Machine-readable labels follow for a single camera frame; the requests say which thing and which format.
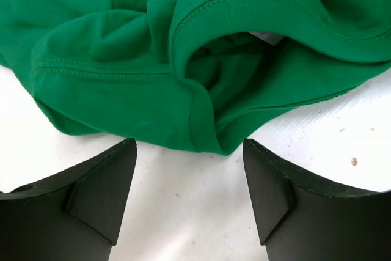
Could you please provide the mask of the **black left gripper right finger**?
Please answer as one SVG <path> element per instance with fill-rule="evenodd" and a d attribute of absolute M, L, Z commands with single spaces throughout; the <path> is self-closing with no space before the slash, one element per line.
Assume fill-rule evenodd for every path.
<path fill-rule="evenodd" d="M 243 162 L 269 260 L 389 260 L 390 193 L 326 179 L 253 139 Z"/>

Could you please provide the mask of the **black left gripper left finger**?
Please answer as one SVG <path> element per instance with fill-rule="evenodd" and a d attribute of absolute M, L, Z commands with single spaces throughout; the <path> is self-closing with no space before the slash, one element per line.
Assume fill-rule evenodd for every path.
<path fill-rule="evenodd" d="M 136 165 L 125 139 L 97 156 L 1 194 L 1 259 L 108 260 Z"/>

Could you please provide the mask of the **green t shirt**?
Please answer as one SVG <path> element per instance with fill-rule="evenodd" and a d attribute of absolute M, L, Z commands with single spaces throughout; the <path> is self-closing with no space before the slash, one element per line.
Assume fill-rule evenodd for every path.
<path fill-rule="evenodd" d="M 229 155 L 390 67 L 390 0 L 1 0 L 1 64 L 68 135 Z"/>

